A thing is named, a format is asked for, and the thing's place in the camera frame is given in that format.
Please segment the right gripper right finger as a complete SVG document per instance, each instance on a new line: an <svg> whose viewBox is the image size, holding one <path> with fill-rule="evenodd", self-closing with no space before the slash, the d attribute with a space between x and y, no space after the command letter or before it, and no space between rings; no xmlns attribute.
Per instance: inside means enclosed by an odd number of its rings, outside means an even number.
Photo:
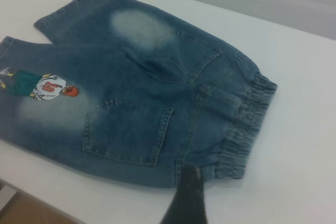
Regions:
<svg viewBox="0 0 336 224"><path fill-rule="evenodd" d="M187 188L189 193L189 223L208 223L205 210L204 180L199 168L191 168Z"/></svg>

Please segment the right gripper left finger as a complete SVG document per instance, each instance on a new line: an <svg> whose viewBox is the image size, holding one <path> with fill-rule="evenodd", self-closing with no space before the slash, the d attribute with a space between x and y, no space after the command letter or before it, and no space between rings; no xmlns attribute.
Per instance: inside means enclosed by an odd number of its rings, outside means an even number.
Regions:
<svg viewBox="0 0 336 224"><path fill-rule="evenodd" d="M192 223L192 194L194 192L196 167L186 165L182 168L180 183L176 188L174 198L168 207L161 223L187 224Z"/></svg>

